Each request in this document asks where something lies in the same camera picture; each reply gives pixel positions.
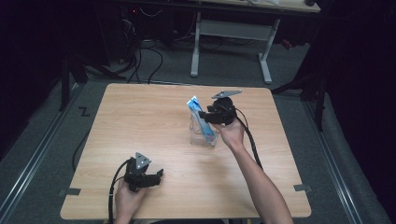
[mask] gray carpet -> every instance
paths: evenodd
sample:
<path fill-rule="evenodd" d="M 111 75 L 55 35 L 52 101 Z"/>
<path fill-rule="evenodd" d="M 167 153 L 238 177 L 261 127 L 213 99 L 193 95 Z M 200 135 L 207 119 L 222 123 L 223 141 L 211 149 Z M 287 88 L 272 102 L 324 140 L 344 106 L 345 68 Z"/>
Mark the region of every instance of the gray carpet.
<path fill-rule="evenodd" d="M 214 48 L 216 45 L 217 43 L 208 43 L 203 47 Z M 260 43 L 253 43 L 245 47 L 254 51 L 258 45 Z M 194 85 L 273 89 L 293 79 L 309 46 L 291 50 L 286 50 L 278 45 L 272 47 L 268 58 L 274 81 L 271 86 L 263 83 L 256 55 L 247 52 L 240 53 L 235 48 L 235 44 L 223 43 L 216 50 L 203 49 L 200 74 L 198 77 L 190 77 L 191 46 L 174 45 L 172 48 L 168 48 L 158 44 L 153 49 L 163 55 L 163 66 L 153 76 L 153 83 L 164 81 Z M 142 65 L 138 73 L 140 79 L 147 79 L 159 62 L 160 57 L 155 52 L 142 50 Z M 111 69 L 117 70 L 119 67 L 119 65 L 113 64 Z M 71 182 L 73 153 L 83 136 L 91 128 L 106 85 L 110 82 L 115 81 L 104 77 L 90 76 L 90 81 L 82 88 L 76 101 L 70 105 L 58 132 L 49 144 L 48 153 L 15 207 L 8 223 L 103 223 L 103 220 L 62 220 L 60 210 L 64 196 L 58 194 L 61 188 L 67 188 Z M 14 148 L 1 161 L 1 201 L 7 197 L 45 131 L 58 114 L 60 99 L 60 85 L 57 85 L 49 99 L 31 117 L 29 125 Z M 306 114 L 299 97 L 290 91 L 289 94 L 276 95 L 275 100 L 303 183 L 312 188 L 312 191 L 307 192 L 312 215 L 308 218 L 295 218 L 295 223 L 349 223 L 326 166 L 316 130 L 311 125 L 311 118 Z M 363 223 L 390 223 L 382 207 L 376 201 L 359 165 L 351 155 L 331 110 L 329 99 L 327 99 L 326 105 L 324 134 L 352 191 L 356 204 L 361 209 Z M 81 107 L 87 108 L 88 117 L 81 116 Z"/>

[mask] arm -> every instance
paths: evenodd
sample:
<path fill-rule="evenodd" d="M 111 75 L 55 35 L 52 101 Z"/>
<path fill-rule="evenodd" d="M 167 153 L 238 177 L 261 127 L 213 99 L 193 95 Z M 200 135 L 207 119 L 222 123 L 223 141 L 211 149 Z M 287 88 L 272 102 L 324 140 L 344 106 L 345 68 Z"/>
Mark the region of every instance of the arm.
<path fill-rule="evenodd" d="M 241 123 L 235 120 L 227 126 L 218 124 L 213 124 L 213 126 L 219 130 L 222 140 L 235 156 L 262 221 L 266 224 L 292 223 L 289 208 L 282 194 L 245 149 L 244 128 Z"/>
<path fill-rule="evenodd" d="M 129 190 L 129 185 L 124 179 L 120 179 L 116 193 L 117 218 L 115 224 L 128 224 L 136 213 L 149 189 L 141 189 L 138 192 Z"/>

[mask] blue plastic package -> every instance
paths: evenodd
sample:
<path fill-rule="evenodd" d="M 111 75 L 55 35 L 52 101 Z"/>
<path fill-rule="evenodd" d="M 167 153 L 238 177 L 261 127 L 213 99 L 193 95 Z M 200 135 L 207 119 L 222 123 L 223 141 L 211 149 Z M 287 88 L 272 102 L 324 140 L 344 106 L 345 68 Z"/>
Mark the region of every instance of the blue plastic package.
<path fill-rule="evenodd" d="M 204 119 L 201 119 L 199 117 L 198 112 L 199 111 L 203 111 L 203 109 L 201 108 L 201 105 L 199 104 L 197 97 L 193 96 L 187 102 L 187 106 L 189 107 L 192 116 L 194 117 L 194 119 L 199 124 L 199 126 L 201 128 L 201 131 L 202 131 L 202 134 L 203 134 L 206 142 L 209 143 L 209 144 L 212 144 L 214 141 L 216 141 L 215 133 L 210 128 L 210 125 L 207 122 L 205 122 Z"/>

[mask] hand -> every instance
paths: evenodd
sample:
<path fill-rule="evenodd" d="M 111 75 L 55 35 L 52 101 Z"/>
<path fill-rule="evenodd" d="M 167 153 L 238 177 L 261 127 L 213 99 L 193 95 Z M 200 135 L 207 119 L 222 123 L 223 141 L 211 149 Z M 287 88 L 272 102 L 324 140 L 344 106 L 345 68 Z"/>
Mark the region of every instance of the hand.
<path fill-rule="evenodd" d="M 239 120 L 234 119 L 233 123 L 229 125 L 213 124 L 221 134 L 221 138 L 225 145 L 227 145 L 232 151 L 243 147 L 244 145 L 244 127 Z"/>
<path fill-rule="evenodd" d="M 144 188 L 138 192 L 130 191 L 128 183 L 125 183 L 123 178 L 120 179 L 116 193 L 116 224 L 129 223 L 132 216 L 139 209 L 148 190 L 148 188 Z"/>

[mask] transparent box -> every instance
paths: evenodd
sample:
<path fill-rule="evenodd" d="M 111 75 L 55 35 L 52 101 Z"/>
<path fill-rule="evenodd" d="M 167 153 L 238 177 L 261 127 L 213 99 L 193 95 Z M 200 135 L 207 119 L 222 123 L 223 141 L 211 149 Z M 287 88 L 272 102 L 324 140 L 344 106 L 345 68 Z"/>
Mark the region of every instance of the transparent box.
<path fill-rule="evenodd" d="M 190 118 L 190 143 L 196 146 L 202 147 L 214 147 L 216 142 L 218 141 L 219 131 L 217 129 L 213 129 L 212 131 L 215 134 L 215 138 L 211 143 L 208 143 L 202 134 L 201 127 L 198 122 L 195 120 L 193 116 Z"/>

